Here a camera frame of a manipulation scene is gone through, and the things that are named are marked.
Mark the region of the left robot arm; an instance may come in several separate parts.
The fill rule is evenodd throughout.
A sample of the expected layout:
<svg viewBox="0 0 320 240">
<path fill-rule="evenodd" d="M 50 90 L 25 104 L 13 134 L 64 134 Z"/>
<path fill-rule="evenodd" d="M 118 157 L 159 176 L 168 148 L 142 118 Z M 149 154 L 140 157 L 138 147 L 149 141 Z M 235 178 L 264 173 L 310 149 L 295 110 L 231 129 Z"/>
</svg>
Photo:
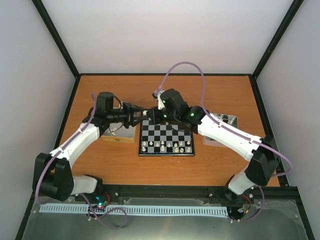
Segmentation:
<svg viewBox="0 0 320 240">
<path fill-rule="evenodd" d="M 72 195 L 86 194 L 92 201 L 101 200 L 104 195 L 104 188 L 99 185 L 101 179 L 92 175 L 73 176 L 73 165 L 111 124 L 134 127 L 145 119 L 148 111 L 128 102 L 115 108 L 117 97 L 111 92 L 91 96 L 93 107 L 78 129 L 50 153 L 41 152 L 35 159 L 32 187 L 40 205 L 44 204 L 40 196 L 63 202 Z"/>
</svg>

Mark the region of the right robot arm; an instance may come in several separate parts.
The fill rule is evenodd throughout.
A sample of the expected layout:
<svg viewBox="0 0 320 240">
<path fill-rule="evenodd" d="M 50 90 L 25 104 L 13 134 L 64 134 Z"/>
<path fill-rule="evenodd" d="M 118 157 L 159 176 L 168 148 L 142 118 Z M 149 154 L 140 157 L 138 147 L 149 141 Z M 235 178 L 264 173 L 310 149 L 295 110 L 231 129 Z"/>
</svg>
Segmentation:
<svg viewBox="0 0 320 240">
<path fill-rule="evenodd" d="M 254 186 L 262 187 L 269 183 L 279 164 L 270 137 L 261 138 L 248 134 L 219 120 L 201 106 L 189 106 L 173 88 L 156 90 L 152 96 L 157 101 L 157 106 L 152 107 L 147 116 L 154 124 L 170 123 L 211 138 L 248 162 L 242 171 L 233 175 L 226 183 L 226 198 L 231 200 Z"/>
</svg>

